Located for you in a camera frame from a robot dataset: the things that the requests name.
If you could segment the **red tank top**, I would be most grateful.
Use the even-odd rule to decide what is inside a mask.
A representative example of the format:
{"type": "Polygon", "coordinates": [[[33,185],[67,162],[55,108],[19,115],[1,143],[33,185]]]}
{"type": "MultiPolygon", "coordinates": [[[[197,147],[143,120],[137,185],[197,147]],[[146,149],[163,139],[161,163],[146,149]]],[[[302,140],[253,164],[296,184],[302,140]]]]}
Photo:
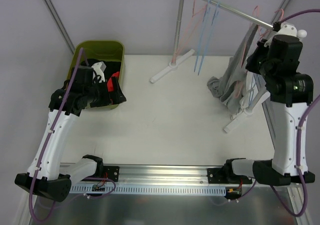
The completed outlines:
{"type": "Polygon", "coordinates": [[[120,76],[120,72],[115,72],[111,75],[111,77],[108,79],[107,81],[107,89],[109,92],[113,92],[115,90],[115,85],[114,85],[114,82],[113,82],[113,79],[118,79],[120,76]]]}

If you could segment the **pink wire hanger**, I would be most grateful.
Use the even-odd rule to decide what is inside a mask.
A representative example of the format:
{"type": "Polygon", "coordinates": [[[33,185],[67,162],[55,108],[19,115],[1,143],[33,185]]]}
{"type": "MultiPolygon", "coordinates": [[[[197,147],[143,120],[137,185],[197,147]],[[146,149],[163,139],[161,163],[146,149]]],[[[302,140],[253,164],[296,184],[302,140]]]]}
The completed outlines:
{"type": "Polygon", "coordinates": [[[186,29],[183,32],[182,38],[179,42],[179,45],[177,47],[177,50],[173,53],[173,58],[171,60],[172,63],[177,63],[177,57],[180,55],[180,53],[185,49],[185,47],[188,45],[189,40],[191,39],[193,33],[195,32],[196,28],[202,21],[204,14],[206,13],[207,5],[204,5],[200,10],[195,11],[196,8],[196,0],[193,0],[193,7],[192,7],[192,16],[191,19],[188,22],[188,25],[186,29]],[[195,17],[198,17],[198,21],[194,25],[193,29],[192,25],[194,24],[195,17]]]}
{"type": "MultiPolygon", "coordinates": [[[[283,8],[279,8],[278,10],[276,10],[274,13],[275,15],[277,15],[278,13],[281,13],[280,15],[280,18],[277,19],[278,20],[281,20],[283,17],[284,17],[284,9],[283,8]]],[[[252,15],[256,15],[258,18],[260,16],[260,7],[259,5],[257,5],[253,11],[252,11],[252,15]]],[[[264,35],[266,35],[269,30],[266,29],[265,32],[261,32],[261,26],[260,25],[257,25],[257,29],[255,30],[255,26],[256,25],[253,25],[253,23],[250,24],[249,28],[251,29],[252,27],[252,33],[248,36],[248,39],[247,41],[244,43],[244,48],[243,48],[243,53],[242,53],[242,58],[240,60],[240,68],[243,69],[244,68],[244,64],[245,64],[245,61],[246,61],[246,56],[248,55],[249,53],[249,50],[251,48],[251,44],[252,44],[252,41],[254,40],[255,36],[256,36],[256,33],[258,32],[258,36],[260,39],[262,39],[264,37],[264,35]]],[[[243,86],[244,86],[244,81],[237,81],[236,82],[236,85],[235,85],[235,95],[234,95],[234,98],[238,98],[241,93],[242,93],[242,90],[243,90],[243,86]]]]}

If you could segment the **black tank top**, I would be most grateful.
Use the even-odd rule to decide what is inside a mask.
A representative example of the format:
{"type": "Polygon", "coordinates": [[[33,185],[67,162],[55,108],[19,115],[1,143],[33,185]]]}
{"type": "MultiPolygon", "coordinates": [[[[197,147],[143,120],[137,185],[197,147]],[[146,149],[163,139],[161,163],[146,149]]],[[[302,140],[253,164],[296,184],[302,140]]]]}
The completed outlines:
{"type": "Polygon", "coordinates": [[[121,62],[118,61],[103,61],[103,60],[98,60],[94,58],[89,58],[87,60],[88,65],[91,67],[94,63],[97,62],[104,62],[106,65],[106,69],[104,71],[104,76],[105,76],[105,83],[108,82],[108,80],[111,78],[113,73],[119,72],[120,75],[120,70],[121,70],[121,62]]]}

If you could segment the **grey tank top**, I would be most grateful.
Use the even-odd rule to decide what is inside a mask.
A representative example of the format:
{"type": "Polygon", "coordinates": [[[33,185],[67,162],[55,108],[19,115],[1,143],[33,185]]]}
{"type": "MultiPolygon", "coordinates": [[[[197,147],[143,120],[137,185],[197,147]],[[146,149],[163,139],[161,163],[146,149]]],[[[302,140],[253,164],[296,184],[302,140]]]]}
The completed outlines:
{"type": "Polygon", "coordinates": [[[213,76],[207,82],[207,88],[212,96],[225,105],[232,114],[236,114],[241,110],[240,100],[242,94],[238,98],[234,98],[236,93],[235,86],[237,81],[245,83],[247,77],[247,70],[245,69],[246,58],[244,68],[242,69],[240,68],[240,61],[243,55],[244,44],[252,33],[252,30],[253,27],[249,28],[246,32],[234,56],[229,59],[227,69],[223,76],[220,78],[213,76]]]}

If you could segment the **light blue wire hanger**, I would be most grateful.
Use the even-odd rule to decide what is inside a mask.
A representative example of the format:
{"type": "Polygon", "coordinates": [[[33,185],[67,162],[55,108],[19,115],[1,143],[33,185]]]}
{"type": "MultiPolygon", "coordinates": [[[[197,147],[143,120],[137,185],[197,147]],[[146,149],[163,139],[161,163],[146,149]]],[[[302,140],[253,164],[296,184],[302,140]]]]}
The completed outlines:
{"type": "Polygon", "coordinates": [[[210,11],[211,11],[210,2],[211,2],[211,0],[208,0],[207,4],[204,7],[202,23],[201,23],[201,30],[200,30],[199,40],[198,40],[198,44],[197,44],[197,53],[196,53],[195,65],[194,65],[194,70],[193,70],[194,72],[196,72],[196,68],[197,68],[197,65],[198,65],[198,59],[199,59],[199,56],[200,56],[202,40],[203,40],[205,28],[206,28],[206,23],[207,23],[208,16],[209,16],[210,11]]]}

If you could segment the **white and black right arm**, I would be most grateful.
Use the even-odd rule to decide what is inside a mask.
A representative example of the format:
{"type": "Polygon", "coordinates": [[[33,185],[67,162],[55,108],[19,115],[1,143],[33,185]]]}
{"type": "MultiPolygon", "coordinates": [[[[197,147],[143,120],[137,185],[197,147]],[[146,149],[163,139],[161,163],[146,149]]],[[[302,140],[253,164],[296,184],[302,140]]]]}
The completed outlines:
{"type": "Polygon", "coordinates": [[[228,183],[244,177],[269,186],[315,182],[307,166],[304,131],[314,105],[314,83],[309,75],[297,72],[302,48],[298,37],[276,34],[270,43],[259,41],[248,58],[246,69],[263,77],[275,109],[274,155],[270,160],[228,159],[221,169],[228,183]]]}

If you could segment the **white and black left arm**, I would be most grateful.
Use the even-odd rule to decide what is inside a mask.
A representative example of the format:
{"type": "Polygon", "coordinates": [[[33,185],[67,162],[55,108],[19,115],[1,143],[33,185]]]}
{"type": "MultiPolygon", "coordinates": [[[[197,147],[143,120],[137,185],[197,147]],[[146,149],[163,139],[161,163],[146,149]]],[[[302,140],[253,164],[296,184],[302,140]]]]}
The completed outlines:
{"type": "Polygon", "coordinates": [[[55,202],[64,201],[71,187],[82,180],[109,177],[103,159],[94,155],[84,155],[77,163],[60,167],[67,137],[82,110],[127,100],[119,84],[120,62],[92,59],[91,65],[80,65],[71,71],[71,78],[51,95],[47,126],[33,162],[14,180],[31,196],[55,202]]]}

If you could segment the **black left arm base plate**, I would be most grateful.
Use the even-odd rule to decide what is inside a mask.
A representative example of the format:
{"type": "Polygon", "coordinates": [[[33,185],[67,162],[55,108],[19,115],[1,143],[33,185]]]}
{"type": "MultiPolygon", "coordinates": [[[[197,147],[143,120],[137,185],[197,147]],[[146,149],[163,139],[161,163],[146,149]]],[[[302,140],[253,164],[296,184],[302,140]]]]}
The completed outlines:
{"type": "Polygon", "coordinates": [[[118,182],[120,175],[120,167],[116,165],[104,165],[101,177],[108,178],[114,182],[118,182]]]}

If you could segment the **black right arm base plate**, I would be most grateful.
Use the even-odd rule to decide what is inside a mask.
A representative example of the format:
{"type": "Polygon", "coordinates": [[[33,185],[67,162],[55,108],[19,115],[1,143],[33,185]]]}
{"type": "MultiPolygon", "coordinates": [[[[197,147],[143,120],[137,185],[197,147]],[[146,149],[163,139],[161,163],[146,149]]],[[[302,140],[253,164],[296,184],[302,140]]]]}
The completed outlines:
{"type": "Polygon", "coordinates": [[[252,184],[252,180],[244,175],[235,175],[231,168],[209,167],[206,169],[209,184],[252,184]]]}

